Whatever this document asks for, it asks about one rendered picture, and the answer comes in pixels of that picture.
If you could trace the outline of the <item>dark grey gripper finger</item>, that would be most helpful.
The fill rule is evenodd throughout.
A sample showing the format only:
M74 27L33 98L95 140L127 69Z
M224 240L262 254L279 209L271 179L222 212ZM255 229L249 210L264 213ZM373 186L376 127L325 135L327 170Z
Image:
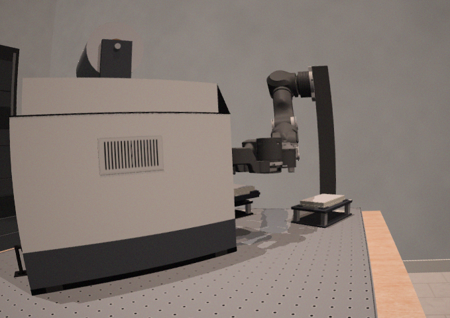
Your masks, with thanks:
M270 168L270 161L256 161L256 158L249 147L232 148L233 174L236 165L246 164L249 172L263 173L277 171L277 168Z
M236 165L235 166L236 172L249 172L248 166L246 164L243 165Z

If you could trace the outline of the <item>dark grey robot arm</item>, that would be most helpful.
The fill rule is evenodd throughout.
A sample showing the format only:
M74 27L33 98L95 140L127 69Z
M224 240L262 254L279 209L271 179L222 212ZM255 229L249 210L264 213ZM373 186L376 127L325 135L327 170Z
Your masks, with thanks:
M282 142L290 142L291 145L282 146L282 168L288 168L288 172L295 172L298 153L298 123L294 123L294 110L292 98L311 97L315 101L313 87L313 75L311 66L307 72L290 73L283 70L272 72L266 79L268 89L273 98L274 122L272 123L272 137L282 138Z

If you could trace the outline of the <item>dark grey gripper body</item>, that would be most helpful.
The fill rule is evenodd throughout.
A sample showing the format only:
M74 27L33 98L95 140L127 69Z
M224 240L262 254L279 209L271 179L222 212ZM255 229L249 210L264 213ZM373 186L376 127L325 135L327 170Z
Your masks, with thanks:
M260 144L260 145L259 145ZM256 161L270 161L270 168L278 168L274 172L258 174L273 174L282 172L282 145L291 145L290 142L282 142L280 137L257 138L242 142L243 147L250 147Z

